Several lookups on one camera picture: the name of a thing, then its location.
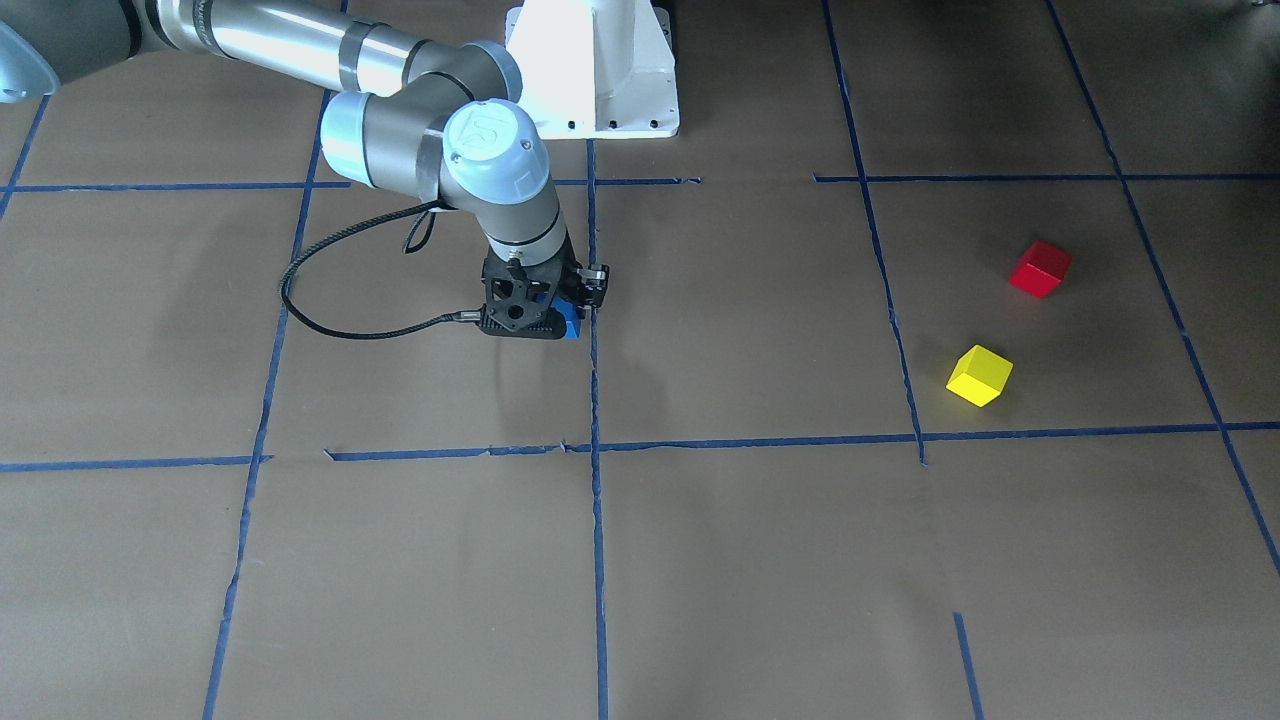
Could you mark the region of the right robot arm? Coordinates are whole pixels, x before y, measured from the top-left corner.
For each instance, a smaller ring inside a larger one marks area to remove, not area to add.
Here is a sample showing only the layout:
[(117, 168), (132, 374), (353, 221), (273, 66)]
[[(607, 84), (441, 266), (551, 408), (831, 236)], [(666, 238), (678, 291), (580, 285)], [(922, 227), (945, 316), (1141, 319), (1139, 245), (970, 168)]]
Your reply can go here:
[(425, 331), (468, 323), (495, 337), (562, 340), (602, 305), (603, 265), (579, 263), (522, 76), (499, 44), (454, 47), (306, 1), (5, 1), (3, 101), (55, 94), (159, 49), (244, 61), (332, 91), (319, 127), (339, 176), (416, 204), (338, 231), (284, 270), (285, 310), (338, 337), (292, 299), (300, 268), (323, 250), (413, 218), (403, 252), (425, 246), (439, 213), (465, 211), (488, 252), (480, 309), (435, 316)]

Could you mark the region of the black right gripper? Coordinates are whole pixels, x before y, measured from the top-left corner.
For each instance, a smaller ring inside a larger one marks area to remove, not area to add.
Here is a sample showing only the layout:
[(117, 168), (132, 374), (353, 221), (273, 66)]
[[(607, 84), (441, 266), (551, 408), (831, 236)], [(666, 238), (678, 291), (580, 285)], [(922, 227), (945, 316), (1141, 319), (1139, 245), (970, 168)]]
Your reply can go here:
[(495, 337), (535, 340), (529, 327), (536, 322), (564, 322), (563, 295), (581, 313), (599, 309), (607, 296), (611, 268), (581, 265), (570, 254), (525, 266), (495, 254), (483, 265), (485, 301), (480, 332)]

